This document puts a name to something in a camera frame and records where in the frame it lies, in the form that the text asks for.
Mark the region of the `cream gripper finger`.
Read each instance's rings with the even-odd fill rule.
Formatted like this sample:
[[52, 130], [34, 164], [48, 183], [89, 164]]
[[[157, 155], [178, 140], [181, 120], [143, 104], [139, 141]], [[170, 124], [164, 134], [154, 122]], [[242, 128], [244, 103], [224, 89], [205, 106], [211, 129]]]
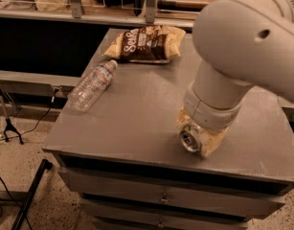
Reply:
[[192, 119], [184, 107], [181, 107], [178, 111], [176, 126], [179, 131], [188, 130], [192, 126]]
[[200, 133], [200, 143], [202, 145], [201, 155], [207, 157], [215, 151], [227, 135], [228, 131], [229, 128], [220, 130], [203, 129]]

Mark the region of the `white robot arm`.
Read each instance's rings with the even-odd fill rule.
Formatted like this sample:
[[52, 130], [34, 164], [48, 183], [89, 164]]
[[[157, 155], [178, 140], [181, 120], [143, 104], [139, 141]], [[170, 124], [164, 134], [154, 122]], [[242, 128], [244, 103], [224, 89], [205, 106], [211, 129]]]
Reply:
[[294, 0], [216, 0], [192, 42], [202, 61], [178, 114], [187, 151], [216, 150], [254, 86], [294, 103]]

